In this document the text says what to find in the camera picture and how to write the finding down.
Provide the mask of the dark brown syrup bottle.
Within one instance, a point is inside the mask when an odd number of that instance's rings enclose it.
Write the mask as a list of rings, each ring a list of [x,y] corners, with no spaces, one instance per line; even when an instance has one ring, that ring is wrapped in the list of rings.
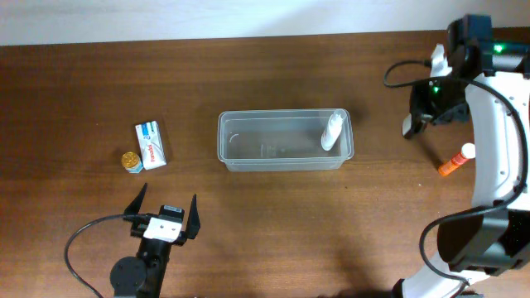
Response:
[[[409,113],[402,122],[402,136],[410,140],[422,133],[428,121],[422,115]]]

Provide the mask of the white calamine spray bottle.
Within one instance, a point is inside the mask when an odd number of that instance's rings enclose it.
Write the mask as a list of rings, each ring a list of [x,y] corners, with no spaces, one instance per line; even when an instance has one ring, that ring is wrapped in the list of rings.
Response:
[[[323,150],[330,151],[334,146],[339,135],[341,134],[345,119],[345,112],[339,109],[335,110],[330,116],[320,139],[320,144]]]

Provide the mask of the orange tablet tube white cap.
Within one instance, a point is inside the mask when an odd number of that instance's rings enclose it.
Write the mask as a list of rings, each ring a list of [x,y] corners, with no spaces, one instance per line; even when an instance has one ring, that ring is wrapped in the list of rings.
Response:
[[[466,143],[456,155],[438,167],[438,173],[442,176],[447,176],[463,166],[467,161],[475,159],[475,156],[475,144]]]

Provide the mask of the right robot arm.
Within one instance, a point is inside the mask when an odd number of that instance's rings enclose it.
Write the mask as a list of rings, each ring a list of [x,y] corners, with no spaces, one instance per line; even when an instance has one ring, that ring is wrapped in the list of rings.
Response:
[[[465,297],[476,282],[529,262],[529,47],[493,37],[490,17],[467,14],[447,29],[408,83],[402,135],[428,125],[471,121],[475,190],[471,206],[429,224],[436,253],[392,289],[394,297]]]

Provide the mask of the white Panadol box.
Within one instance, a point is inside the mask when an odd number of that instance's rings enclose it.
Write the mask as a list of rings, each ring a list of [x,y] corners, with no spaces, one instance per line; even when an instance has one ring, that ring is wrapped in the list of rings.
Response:
[[[166,157],[157,121],[138,124],[135,126],[135,130],[143,167],[146,170],[152,170],[165,166]]]

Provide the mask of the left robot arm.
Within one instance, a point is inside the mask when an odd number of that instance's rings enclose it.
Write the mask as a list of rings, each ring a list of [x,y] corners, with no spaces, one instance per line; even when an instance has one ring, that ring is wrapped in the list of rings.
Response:
[[[147,186],[124,210],[131,223],[130,235],[140,239],[136,255],[118,260],[109,275],[115,297],[158,297],[161,293],[171,248],[183,246],[200,231],[197,198],[184,210],[164,204],[157,214],[141,214]]]

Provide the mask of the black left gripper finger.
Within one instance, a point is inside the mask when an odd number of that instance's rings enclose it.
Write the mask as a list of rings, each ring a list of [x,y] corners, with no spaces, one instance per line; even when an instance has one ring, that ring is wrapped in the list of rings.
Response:
[[[200,231],[200,216],[197,206],[197,196],[193,195],[192,201],[190,204],[190,210],[188,214],[188,219],[185,227],[186,237],[188,239],[195,239]]]
[[[146,191],[147,191],[147,183],[143,185],[138,195],[132,200],[132,202],[128,205],[128,207],[123,211],[124,215],[139,214]]]

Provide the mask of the small jar gold lid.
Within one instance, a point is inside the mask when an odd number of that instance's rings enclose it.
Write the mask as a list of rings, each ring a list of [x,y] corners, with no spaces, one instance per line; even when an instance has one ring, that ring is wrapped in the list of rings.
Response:
[[[128,173],[138,174],[143,170],[141,157],[131,151],[122,155],[121,164]]]

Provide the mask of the clear plastic container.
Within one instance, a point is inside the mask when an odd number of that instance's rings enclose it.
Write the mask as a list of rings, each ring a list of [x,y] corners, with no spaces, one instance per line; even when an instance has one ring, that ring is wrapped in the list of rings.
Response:
[[[217,155],[232,172],[335,170],[354,155],[347,110],[334,146],[321,135],[333,108],[225,111],[219,115]]]

